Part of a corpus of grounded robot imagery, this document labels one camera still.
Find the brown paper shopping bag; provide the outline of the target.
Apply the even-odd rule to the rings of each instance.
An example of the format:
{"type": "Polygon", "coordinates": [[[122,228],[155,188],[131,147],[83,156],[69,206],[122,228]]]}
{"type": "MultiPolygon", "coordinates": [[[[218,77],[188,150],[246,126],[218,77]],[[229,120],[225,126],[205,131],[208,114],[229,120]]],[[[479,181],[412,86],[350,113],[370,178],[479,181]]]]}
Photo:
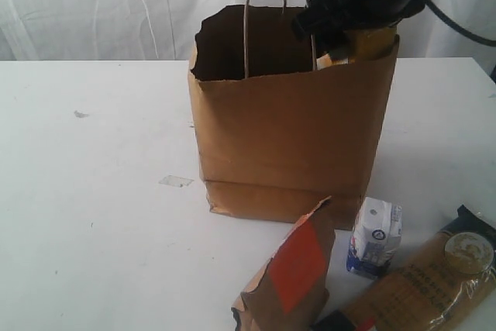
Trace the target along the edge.
{"type": "Polygon", "coordinates": [[[399,38],[383,57],[317,69],[295,7],[228,5],[195,36],[188,85],[214,213],[294,222],[332,198],[351,229],[381,136],[399,38]]]}

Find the brown pouch orange label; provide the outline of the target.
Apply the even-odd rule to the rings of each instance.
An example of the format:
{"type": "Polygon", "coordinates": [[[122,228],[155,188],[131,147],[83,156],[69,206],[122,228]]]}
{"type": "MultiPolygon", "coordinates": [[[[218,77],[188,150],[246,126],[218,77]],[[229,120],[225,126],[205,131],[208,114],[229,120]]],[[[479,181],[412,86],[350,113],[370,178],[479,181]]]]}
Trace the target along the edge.
{"type": "Polygon", "coordinates": [[[335,224],[328,197],[303,215],[232,305],[237,330],[309,330],[329,298],[335,224]]]}

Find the spaghetti packet gold seal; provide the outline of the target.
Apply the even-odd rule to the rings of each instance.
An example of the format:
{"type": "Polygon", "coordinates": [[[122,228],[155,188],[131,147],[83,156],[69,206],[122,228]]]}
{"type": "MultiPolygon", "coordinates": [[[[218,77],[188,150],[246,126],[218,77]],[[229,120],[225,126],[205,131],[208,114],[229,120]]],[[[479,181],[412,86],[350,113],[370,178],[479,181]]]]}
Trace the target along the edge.
{"type": "Polygon", "coordinates": [[[467,207],[313,330],[453,330],[495,290],[495,224],[467,207]]]}

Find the clear tape scrap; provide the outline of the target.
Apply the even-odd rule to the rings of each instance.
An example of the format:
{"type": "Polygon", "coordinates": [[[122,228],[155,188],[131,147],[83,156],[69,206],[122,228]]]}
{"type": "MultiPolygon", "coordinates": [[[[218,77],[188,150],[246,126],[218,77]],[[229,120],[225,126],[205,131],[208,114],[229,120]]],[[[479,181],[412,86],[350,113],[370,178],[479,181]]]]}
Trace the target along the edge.
{"type": "Polygon", "coordinates": [[[189,186],[192,182],[193,180],[190,178],[183,178],[175,175],[167,175],[158,181],[158,183],[161,185],[166,185],[174,188],[184,188],[189,186]]]}

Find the yellow grain bottle white cap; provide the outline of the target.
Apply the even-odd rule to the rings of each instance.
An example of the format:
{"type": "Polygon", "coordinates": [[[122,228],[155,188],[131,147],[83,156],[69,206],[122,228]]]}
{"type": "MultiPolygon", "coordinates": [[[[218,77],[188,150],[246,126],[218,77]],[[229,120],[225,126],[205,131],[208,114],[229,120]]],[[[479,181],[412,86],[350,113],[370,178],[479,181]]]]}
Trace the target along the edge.
{"type": "Polygon", "coordinates": [[[394,45],[397,26],[347,30],[343,36],[344,45],[342,47],[317,59],[318,70],[335,65],[352,64],[359,60],[375,60],[383,57],[394,45]]]}

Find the small white blue carton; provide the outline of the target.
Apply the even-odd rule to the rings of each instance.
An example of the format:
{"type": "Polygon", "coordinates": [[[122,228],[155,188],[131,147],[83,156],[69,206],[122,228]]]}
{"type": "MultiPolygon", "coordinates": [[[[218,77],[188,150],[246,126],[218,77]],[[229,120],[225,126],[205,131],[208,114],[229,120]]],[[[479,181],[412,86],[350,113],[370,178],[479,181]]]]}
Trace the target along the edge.
{"type": "Polygon", "coordinates": [[[383,276],[400,247],[401,238],[401,206],[365,198],[350,237],[346,269],[366,278],[383,276]]]}

